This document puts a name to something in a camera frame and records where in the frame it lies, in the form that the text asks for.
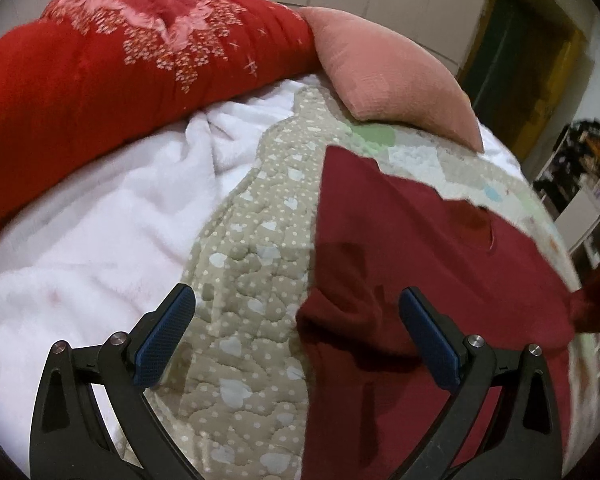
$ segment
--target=quilted bedspread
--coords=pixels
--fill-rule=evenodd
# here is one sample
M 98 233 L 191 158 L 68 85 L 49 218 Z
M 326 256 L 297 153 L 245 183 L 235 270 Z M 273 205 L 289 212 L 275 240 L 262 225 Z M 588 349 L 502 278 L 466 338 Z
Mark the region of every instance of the quilted bedspread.
M 192 248 L 182 281 L 196 315 L 147 396 L 207 479 L 292 480 L 301 471 L 308 361 L 295 315 L 311 284 L 320 172 L 328 144 L 372 156 L 385 173 L 487 207 L 529 235 L 572 290 L 580 283 L 530 187 L 475 154 L 405 126 L 362 124 L 326 88 L 296 95 L 295 114 L 262 137 L 256 167 Z M 599 367 L 590 336 L 570 347 L 571 436 L 565 469 L 592 439 Z M 136 459 L 127 447 L 126 459 Z

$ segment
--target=bed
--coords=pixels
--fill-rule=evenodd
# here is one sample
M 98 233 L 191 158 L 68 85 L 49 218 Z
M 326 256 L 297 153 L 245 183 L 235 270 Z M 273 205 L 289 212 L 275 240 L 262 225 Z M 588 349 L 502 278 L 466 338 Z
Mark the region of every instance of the bed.
M 383 128 L 392 131 L 392 142 L 386 142 L 386 131 L 378 133 Z M 356 122 L 321 74 L 279 81 L 212 104 L 100 158 L 28 205 L 0 232 L 0 445 L 25 473 L 30 417 L 48 348 L 59 339 L 74 347 L 100 344 L 112 332 L 129 330 L 174 283 L 184 281 L 192 284 L 203 305 L 184 338 L 185 343 L 196 338 L 197 344 L 195 349 L 191 343 L 179 347 L 160 386 L 147 392 L 152 407 L 206 478 L 299 475 L 306 364 L 298 354 L 293 318 L 306 293 L 308 257 L 290 259 L 298 270 L 283 284 L 289 287 L 284 292 L 288 300 L 271 310 L 253 285 L 243 293 L 247 312 L 237 308 L 234 316 L 218 317 L 222 294 L 204 290 L 202 277 L 224 269 L 222 251 L 214 248 L 227 243 L 229 231 L 267 242 L 274 237 L 273 219 L 259 219 L 259 230 L 250 232 L 246 223 L 229 219 L 249 219 L 259 181 L 273 179 L 277 157 L 289 152 L 299 157 L 293 159 L 299 164 L 307 163 L 310 157 L 292 151 L 300 132 L 309 135 L 303 140 L 305 150 L 320 152 L 336 142 L 372 156 L 387 173 L 435 187 L 444 198 L 468 198 L 493 209 L 530 235 L 564 281 L 578 288 L 552 222 L 515 158 L 488 129 L 480 126 L 485 153 L 477 156 L 412 128 Z M 303 220 L 302 214 L 306 216 L 307 238 L 301 239 L 301 232 L 293 240 L 306 254 L 312 210 L 306 196 L 317 187 L 309 179 L 306 185 L 302 181 L 317 168 L 298 166 L 281 176 L 287 189 L 294 186 L 295 191 L 280 199 L 280 211 Z M 263 246 L 256 257 L 266 267 L 279 255 Z M 260 316 L 260 330 L 266 325 L 270 335 L 241 328 L 252 314 Z M 238 336 L 228 335 L 234 322 Z M 205 334 L 201 345 L 198 339 Z M 253 337 L 266 340 L 265 347 L 253 342 L 243 352 Z M 594 438 L 598 398 L 593 339 L 578 336 L 571 356 L 575 400 L 566 469 Z M 264 377 L 256 368 L 248 368 L 249 377 L 238 372 L 237 363 L 244 360 Z M 282 390 L 286 397 L 277 393 Z M 247 408 L 245 399 L 252 395 L 259 405 Z M 120 453 L 133 461 L 104 392 L 97 390 L 96 396 Z M 243 405 L 256 415 L 249 421 L 251 433 L 264 426 L 265 419 L 257 418 L 260 407 L 273 431 L 263 437 L 242 432 L 232 439 L 228 435 L 235 433 L 234 426 L 245 422 L 224 420 L 210 434 L 189 422 L 192 416 L 198 424 L 218 416 L 216 406 Z M 214 433 L 222 433 L 222 439 L 214 439 Z M 196 452 L 200 439 L 210 439 L 210 458 Z M 234 442 L 238 439 L 242 445 Z

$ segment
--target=doorway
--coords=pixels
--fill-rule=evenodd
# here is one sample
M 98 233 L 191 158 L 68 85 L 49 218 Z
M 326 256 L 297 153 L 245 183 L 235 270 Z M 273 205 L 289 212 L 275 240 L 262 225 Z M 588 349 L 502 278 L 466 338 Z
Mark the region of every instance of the doorway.
M 485 17 L 460 83 L 480 122 L 522 162 L 560 102 L 583 37 L 523 0 L 490 0 Z

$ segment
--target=wall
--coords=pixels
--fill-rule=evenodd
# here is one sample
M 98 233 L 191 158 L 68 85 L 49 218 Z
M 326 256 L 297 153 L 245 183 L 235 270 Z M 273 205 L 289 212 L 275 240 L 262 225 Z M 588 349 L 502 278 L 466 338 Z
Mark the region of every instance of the wall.
M 524 161 L 525 176 L 534 179 L 552 152 L 562 127 L 574 119 L 600 120 L 600 13 L 594 17 L 590 41 L 580 56 L 560 104 L 535 148 Z

